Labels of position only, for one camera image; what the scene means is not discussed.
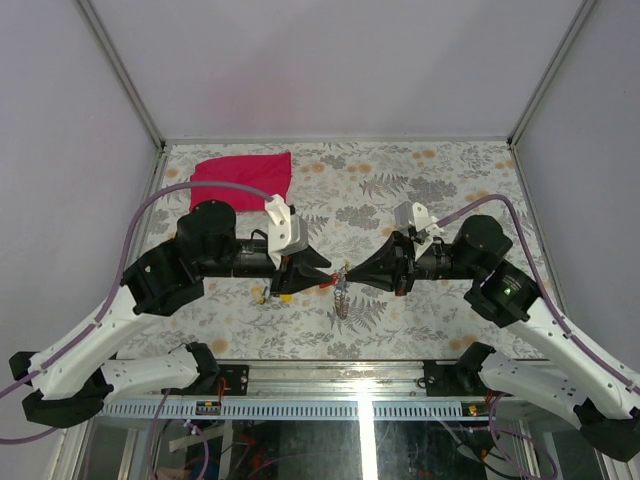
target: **white wall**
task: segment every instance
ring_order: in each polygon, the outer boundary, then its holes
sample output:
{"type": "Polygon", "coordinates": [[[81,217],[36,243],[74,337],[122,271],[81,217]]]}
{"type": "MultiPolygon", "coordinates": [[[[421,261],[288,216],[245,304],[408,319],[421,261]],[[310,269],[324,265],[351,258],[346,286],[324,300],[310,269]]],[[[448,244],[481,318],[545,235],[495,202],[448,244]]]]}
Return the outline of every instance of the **white wall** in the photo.
{"type": "MultiPolygon", "coordinates": [[[[0,385],[106,295],[153,148],[71,0],[10,0],[0,15],[0,385]]],[[[0,437],[34,434],[21,388],[0,437]]],[[[0,447],[0,477],[41,478],[50,437],[0,447]]]]}
{"type": "Polygon", "coordinates": [[[167,138],[506,138],[581,0],[94,2],[167,138]]]}
{"type": "Polygon", "coordinates": [[[600,2],[519,152],[573,320],[640,371],[638,25],[600,2]]]}

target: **robotic arm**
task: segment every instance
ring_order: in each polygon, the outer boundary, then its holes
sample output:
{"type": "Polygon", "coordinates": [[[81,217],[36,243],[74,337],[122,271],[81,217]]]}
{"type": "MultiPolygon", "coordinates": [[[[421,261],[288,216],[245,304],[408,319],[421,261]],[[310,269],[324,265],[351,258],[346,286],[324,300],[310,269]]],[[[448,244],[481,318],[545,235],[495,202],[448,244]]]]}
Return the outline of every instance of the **robotic arm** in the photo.
{"type": "Polygon", "coordinates": [[[292,294],[331,282],[316,267],[331,262],[308,244],[307,225],[284,200],[266,203],[268,234],[255,230],[236,239],[236,215],[224,202],[204,202],[178,220],[174,239],[149,250],[122,277],[120,289],[101,322],[99,306],[64,338],[41,352],[18,352],[10,359],[16,380],[34,370],[34,392],[23,400],[27,419],[68,428],[96,415],[105,404],[151,391],[215,393],[220,368],[209,348],[191,343],[154,358],[115,360],[131,338],[152,323],[204,295],[205,277],[271,279],[271,295],[292,294]],[[45,361],[87,326],[95,328],[47,368],[45,361]]]}
{"type": "Polygon", "coordinates": [[[438,237],[441,229],[423,205],[406,202],[395,216],[400,231],[350,270],[348,281],[406,295],[416,280],[471,280],[464,296],[471,308],[536,347],[566,377],[518,364],[474,343],[457,363],[461,383],[479,379],[487,388],[525,398],[564,418],[593,447],[617,460],[628,461],[640,451],[640,396],[634,391],[640,376],[567,318],[563,322],[571,333],[564,333],[536,282],[504,260],[513,242],[494,218],[467,218],[449,244],[438,237]],[[632,385],[607,372],[578,342],[632,385]]]}

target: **table surface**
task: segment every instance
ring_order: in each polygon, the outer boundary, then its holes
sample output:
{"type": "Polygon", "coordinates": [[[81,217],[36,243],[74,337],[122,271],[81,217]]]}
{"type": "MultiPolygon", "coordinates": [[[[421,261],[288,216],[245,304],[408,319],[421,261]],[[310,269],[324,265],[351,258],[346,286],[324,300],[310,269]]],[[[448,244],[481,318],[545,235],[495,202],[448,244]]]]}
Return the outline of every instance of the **table surface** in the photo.
{"type": "MultiPolygon", "coordinates": [[[[509,197],[543,279],[543,257],[507,145],[504,142],[344,142],[286,144],[173,145],[163,186],[189,180],[195,165],[214,157],[290,151],[294,167],[288,203],[309,223],[310,243],[333,262],[356,265],[373,254],[393,230],[393,208],[410,200],[438,218],[488,193],[509,197]]],[[[190,192],[160,199],[151,216],[144,250],[171,238],[188,213],[190,192]]],[[[514,247],[507,258],[528,271],[515,229],[502,204],[477,213],[493,215],[514,247]]],[[[460,223],[445,229],[453,239],[460,223]]],[[[238,215],[237,237],[267,228],[265,212],[238,215]]],[[[523,340],[471,311],[464,281],[417,282],[406,297],[350,284],[346,319],[335,314],[333,289],[311,288],[289,301],[258,305],[252,289],[261,279],[207,279],[205,297],[134,338],[119,356],[162,355],[180,342],[200,341],[224,359],[449,359],[474,341],[507,355],[536,358],[523,340]]]]}

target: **floral tablecloth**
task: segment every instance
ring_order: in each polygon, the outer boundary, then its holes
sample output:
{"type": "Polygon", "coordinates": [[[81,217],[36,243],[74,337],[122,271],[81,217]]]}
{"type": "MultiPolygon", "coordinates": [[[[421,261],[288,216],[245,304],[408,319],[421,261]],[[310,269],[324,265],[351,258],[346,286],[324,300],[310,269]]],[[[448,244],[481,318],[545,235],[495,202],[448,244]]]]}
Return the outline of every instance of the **floral tablecloth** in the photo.
{"type": "MultiPolygon", "coordinates": [[[[543,278],[547,278],[527,210],[503,142],[400,142],[173,145],[167,152],[163,186],[189,179],[197,163],[238,154],[290,151],[294,175],[288,202],[309,224],[312,246],[333,262],[356,265],[374,253],[393,230],[393,208],[405,200],[426,205],[441,218],[489,192],[515,204],[543,278]]],[[[145,250],[171,238],[188,212],[190,193],[159,200],[145,250]]],[[[514,239],[508,259],[526,267],[506,209],[487,204],[514,239]]],[[[458,224],[449,226],[453,239],[458,224]]],[[[238,215],[238,238],[266,229],[264,212],[238,215]]],[[[351,284],[346,319],[334,311],[332,288],[312,288],[288,301],[258,305],[256,279],[208,279],[204,298],[134,338],[119,355],[160,355],[183,341],[208,343],[225,359],[444,359],[456,358],[476,340],[514,357],[538,357],[521,339],[482,320],[463,300],[469,282],[417,282],[406,297],[351,284]]]]}

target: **pink fabric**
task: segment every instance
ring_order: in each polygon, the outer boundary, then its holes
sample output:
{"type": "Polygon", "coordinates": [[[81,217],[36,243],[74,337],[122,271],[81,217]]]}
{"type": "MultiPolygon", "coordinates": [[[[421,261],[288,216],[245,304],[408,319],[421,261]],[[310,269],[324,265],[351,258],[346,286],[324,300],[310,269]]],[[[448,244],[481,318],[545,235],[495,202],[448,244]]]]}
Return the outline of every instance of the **pink fabric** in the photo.
{"type": "MultiPolygon", "coordinates": [[[[236,155],[211,158],[196,165],[191,181],[219,180],[236,182],[287,199],[291,185],[291,153],[278,155],[236,155]]],[[[236,212],[264,210],[264,200],[255,195],[228,188],[195,188],[191,190],[189,211],[205,200],[221,200],[236,212]]]]}

